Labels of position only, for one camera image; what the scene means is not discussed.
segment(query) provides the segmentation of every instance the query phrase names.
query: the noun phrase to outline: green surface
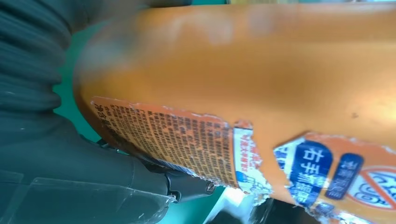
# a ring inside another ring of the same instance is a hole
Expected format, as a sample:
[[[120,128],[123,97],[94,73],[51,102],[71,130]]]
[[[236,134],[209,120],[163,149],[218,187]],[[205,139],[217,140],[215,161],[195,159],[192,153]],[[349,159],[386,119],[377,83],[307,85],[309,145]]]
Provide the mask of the green surface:
[[[222,0],[196,0],[195,4],[222,4]],[[62,105],[55,112],[70,119],[76,126],[78,132],[86,138],[97,141],[100,139],[98,134],[86,122],[79,112],[73,98],[72,93],[72,76],[74,66],[78,60],[78,56],[83,50],[86,42],[100,29],[100,25],[93,26],[83,32],[79,32],[73,36],[71,46],[67,51],[66,62],[60,69],[62,73],[62,84],[55,86],[54,91],[62,98]],[[196,199],[181,204],[171,204],[168,213],[161,224],[201,224],[211,211],[217,199],[220,197],[224,188],[216,189],[212,196]]]

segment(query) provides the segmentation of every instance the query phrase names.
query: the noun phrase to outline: torn label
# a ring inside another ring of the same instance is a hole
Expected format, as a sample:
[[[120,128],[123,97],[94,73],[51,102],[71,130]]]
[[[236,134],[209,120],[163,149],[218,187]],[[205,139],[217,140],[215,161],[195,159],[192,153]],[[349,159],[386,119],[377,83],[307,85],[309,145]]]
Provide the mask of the torn label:
[[[319,202],[316,208],[313,210],[313,215],[320,219],[321,217],[333,218],[334,217],[334,205],[324,202]]]
[[[252,140],[252,135],[252,129],[238,127],[233,129],[236,179],[243,191],[271,194],[271,185],[259,171],[262,159]]]
[[[346,212],[340,212],[340,214],[338,215],[337,219],[341,220],[345,224],[373,224],[370,221],[367,221],[365,219],[356,217],[356,216],[351,215],[351,214],[346,213]]]
[[[94,97],[92,110],[120,148],[216,184],[238,187],[233,129],[210,114]]]
[[[298,138],[274,150],[280,168],[290,180],[289,192],[295,202],[310,208],[318,198],[333,161],[324,145]]]

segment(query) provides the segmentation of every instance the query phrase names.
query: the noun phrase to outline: peeling label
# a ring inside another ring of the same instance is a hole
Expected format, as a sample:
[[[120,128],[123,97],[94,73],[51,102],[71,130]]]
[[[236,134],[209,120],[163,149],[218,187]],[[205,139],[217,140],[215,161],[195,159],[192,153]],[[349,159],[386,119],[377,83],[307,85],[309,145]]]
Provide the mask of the peeling label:
[[[290,195],[318,220],[393,224],[396,158],[391,151],[356,138],[307,133],[274,154],[290,181]]]
[[[101,97],[92,99],[91,108],[125,150],[138,148],[157,164],[216,184],[258,195],[272,192],[259,171],[262,159],[248,121],[232,127],[209,114]]]
[[[235,172],[239,187],[246,192],[271,194],[271,185],[258,170],[262,159],[252,140],[253,130],[234,128]]]
[[[300,138],[276,148],[275,155],[281,155],[278,164],[291,182],[291,196],[299,205],[310,208],[327,179],[332,153],[320,143]]]

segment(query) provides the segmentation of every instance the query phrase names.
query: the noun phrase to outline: plastic bottle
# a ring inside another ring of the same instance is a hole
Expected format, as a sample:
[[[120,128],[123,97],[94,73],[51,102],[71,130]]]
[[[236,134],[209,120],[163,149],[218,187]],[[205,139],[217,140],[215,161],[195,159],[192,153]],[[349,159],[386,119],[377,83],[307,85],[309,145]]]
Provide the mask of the plastic bottle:
[[[394,21],[395,3],[146,10],[91,42],[75,97],[121,149],[321,219],[390,224]]]

